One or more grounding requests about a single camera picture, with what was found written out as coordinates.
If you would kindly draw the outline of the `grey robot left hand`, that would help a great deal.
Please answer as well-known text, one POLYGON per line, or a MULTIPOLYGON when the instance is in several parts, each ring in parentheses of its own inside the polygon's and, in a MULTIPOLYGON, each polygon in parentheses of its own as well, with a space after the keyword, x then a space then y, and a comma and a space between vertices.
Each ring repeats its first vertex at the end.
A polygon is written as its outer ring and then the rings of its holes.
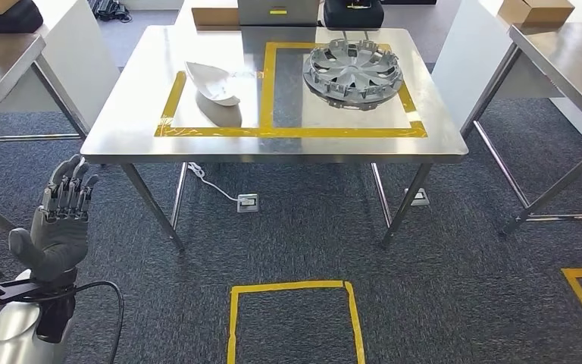
POLYGON ((41 281, 57 279, 86 257, 89 207, 99 181, 96 174, 85 177, 88 170, 81 155, 62 161, 50 175, 30 229, 9 232, 9 250, 41 281))

